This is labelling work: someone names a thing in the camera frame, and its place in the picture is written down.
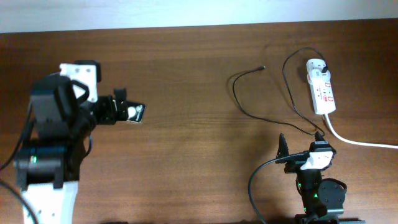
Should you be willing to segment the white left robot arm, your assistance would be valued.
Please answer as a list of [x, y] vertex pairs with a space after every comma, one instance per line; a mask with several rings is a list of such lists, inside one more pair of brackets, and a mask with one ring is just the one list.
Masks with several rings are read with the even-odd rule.
[[14, 159], [25, 223], [72, 222], [80, 166], [89, 153], [85, 139], [99, 124], [128, 119], [126, 91], [114, 93], [91, 103], [88, 85], [81, 81], [49, 75], [34, 83], [34, 118]]

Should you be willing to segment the black smartphone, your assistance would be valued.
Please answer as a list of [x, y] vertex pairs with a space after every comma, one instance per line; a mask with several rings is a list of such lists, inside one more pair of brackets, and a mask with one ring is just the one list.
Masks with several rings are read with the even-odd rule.
[[121, 121], [141, 123], [146, 106], [143, 103], [123, 101], [121, 103]]

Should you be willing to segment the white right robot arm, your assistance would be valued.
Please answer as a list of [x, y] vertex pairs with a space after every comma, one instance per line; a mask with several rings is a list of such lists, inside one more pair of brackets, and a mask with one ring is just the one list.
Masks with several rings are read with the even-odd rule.
[[303, 214], [294, 217], [296, 223], [338, 223], [344, 213], [347, 192], [344, 182], [323, 178], [322, 172], [332, 165], [336, 150], [320, 133], [307, 151], [290, 154], [283, 134], [279, 135], [276, 158], [284, 164], [286, 174], [296, 174], [295, 185], [303, 203]]

